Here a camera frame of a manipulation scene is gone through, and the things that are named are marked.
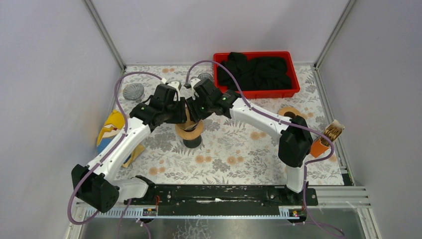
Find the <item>brown paper coffee filter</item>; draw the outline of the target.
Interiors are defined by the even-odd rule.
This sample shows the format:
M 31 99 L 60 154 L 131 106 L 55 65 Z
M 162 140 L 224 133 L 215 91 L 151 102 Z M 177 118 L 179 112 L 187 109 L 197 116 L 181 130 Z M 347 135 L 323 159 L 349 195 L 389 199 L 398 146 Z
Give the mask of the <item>brown paper coffee filter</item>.
M 183 129 L 184 130 L 191 130 L 191 129 L 195 128 L 197 124 L 194 121 L 191 120 L 190 111 L 187 107 L 186 107 L 186 117 L 187 117 L 187 120 L 184 123 Z

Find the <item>dark glass carafe red rim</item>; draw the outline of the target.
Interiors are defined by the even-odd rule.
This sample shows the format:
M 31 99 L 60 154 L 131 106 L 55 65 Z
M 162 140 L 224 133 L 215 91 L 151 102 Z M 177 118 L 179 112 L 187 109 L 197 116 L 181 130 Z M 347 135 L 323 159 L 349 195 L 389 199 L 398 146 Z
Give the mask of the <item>dark glass carafe red rim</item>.
M 198 146 L 200 146 L 201 142 L 202 142 L 201 136 L 198 136 L 197 138 L 190 139 L 190 140 L 183 139 L 183 144 L 187 148 L 197 148 Z

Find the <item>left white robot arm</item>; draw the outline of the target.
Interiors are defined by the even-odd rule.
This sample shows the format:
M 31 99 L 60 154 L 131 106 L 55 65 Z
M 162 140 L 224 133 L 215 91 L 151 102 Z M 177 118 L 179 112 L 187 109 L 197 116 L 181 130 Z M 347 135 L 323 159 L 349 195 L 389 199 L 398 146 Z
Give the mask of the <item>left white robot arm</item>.
M 132 109 L 123 129 L 97 157 L 86 166 L 78 164 L 73 168 L 71 176 L 78 199 L 101 213 L 133 198 L 144 205 L 154 200 L 153 183 L 145 177 L 126 180 L 115 177 L 125 160 L 155 128 L 187 120 L 180 89 L 181 84 L 176 81 L 159 84 L 148 103 L 139 103 Z

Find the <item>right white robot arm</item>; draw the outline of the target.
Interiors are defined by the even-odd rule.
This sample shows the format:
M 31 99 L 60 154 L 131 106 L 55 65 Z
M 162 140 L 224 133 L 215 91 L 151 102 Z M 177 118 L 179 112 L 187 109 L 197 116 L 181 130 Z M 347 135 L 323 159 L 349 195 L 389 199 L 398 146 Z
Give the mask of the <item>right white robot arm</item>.
M 305 199 L 304 160 L 313 139 L 303 117 L 280 116 L 243 100 L 235 91 L 223 93 L 209 79 L 194 78 L 186 86 L 193 92 L 187 99 L 191 120 L 198 122 L 215 114 L 249 124 L 278 141 L 278 157 L 287 167 L 288 203 L 298 205 Z

